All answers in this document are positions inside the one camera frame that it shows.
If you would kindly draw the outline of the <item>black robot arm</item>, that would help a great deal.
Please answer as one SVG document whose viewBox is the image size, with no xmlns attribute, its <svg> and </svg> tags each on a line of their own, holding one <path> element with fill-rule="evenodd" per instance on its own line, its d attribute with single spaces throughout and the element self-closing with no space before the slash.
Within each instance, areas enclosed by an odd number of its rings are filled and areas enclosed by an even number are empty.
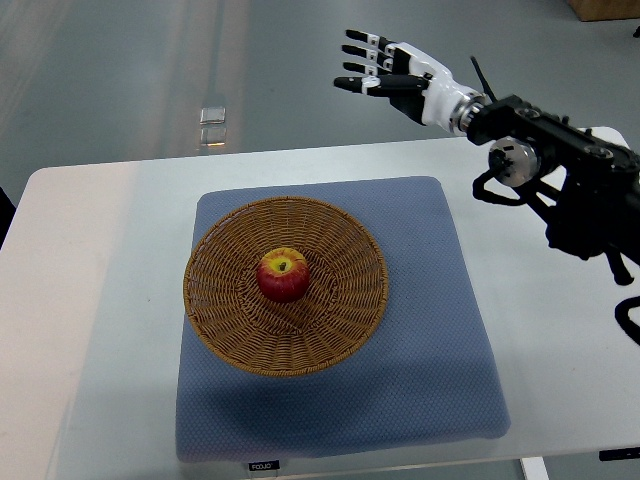
<svg viewBox="0 0 640 480">
<path fill-rule="evenodd" d="M 638 153 L 480 83 L 489 102 L 463 119 L 467 138 L 490 146 L 474 197 L 530 207 L 550 248 L 582 260 L 603 255 L 615 283 L 631 284 L 625 262 L 639 260 Z"/>
</svg>

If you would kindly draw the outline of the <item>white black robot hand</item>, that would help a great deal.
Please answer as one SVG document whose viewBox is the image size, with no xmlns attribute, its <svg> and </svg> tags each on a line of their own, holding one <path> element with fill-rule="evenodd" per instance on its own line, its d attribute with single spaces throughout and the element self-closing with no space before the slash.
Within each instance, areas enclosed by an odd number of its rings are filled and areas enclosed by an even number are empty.
<svg viewBox="0 0 640 480">
<path fill-rule="evenodd" d="M 350 74 L 334 80 L 341 90 L 386 98 L 412 121 L 455 136 L 465 135 L 489 104 L 486 94 L 456 82 L 447 67 L 406 42 L 353 29 L 345 35 L 352 42 L 342 51 L 362 61 L 343 64 Z"/>
</svg>

